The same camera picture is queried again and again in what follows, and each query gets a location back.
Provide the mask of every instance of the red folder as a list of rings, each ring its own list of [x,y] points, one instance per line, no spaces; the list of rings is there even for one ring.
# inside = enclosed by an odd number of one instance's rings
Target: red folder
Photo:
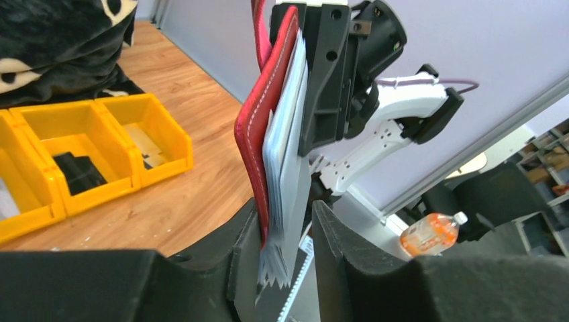
[[[268,33],[265,26],[264,7],[265,0],[251,0],[255,47],[260,70],[263,70],[263,66],[265,66],[266,61],[272,52],[272,45],[268,39]]]
[[[263,141],[269,111],[274,112],[280,99],[298,30],[298,10],[291,6],[281,22],[276,42],[261,75],[235,122],[235,141],[245,163],[259,212],[262,245],[266,241],[269,223],[268,189],[262,157]]]

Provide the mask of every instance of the black blanket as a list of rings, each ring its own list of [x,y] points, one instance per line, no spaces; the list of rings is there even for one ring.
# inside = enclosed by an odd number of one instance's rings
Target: black blanket
[[[142,93],[117,65],[134,0],[0,0],[0,109]]]

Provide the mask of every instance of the paper stack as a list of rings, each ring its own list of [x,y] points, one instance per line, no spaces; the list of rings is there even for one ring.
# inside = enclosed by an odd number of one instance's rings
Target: paper stack
[[[259,282],[290,286],[310,189],[308,157],[298,155],[308,81],[306,45],[297,42],[274,117],[263,143],[269,194],[269,233],[261,253]]]

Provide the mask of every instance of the yellow storage bin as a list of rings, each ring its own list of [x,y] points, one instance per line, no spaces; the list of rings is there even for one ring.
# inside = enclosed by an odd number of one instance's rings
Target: yellow storage bin
[[[43,161],[54,169],[67,215],[140,189],[137,160],[94,101],[18,107],[10,113]],[[53,159],[66,152],[88,156],[107,183],[72,196]]]
[[[110,97],[96,99],[95,102],[100,104],[102,113],[108,111],[109,122],[115,125],[136,155],[142,186],[149,186],[193,167],[190,137],[154,95]],[[136,132],[145,138],[133,138]],[[149,159],[155,157],[159,158],[159,162],[149,165]]]
[[[0,243],[65,219],[53,171],[6,110],[0,110],[0,178],[20,213],[0,218]]]

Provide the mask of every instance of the white wall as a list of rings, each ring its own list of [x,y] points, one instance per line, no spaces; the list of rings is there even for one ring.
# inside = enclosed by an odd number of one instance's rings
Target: white wall
[[[537,137],[566,119],[569,119],[569,95],[531,119],[531,121],[526,123],[526,126]]]
[[[273,3],[267,1],[267,13]],[[382,76],[415,74],[429,62],[442,77],[473,78],[481,86],[465,95],[438,137],[398,151],[356,183],[381,209],[569,72],[567,0],[388,3],[409,43]],[[231,94],[247,97],[259,75],[250,1],[170,0],[162,31]],[[358,139],[325,152],[337,158]]]
[[[150,20],[150,18],[152,18],[152,10],[156,1],[157,0],[138,0],[136,19]]]

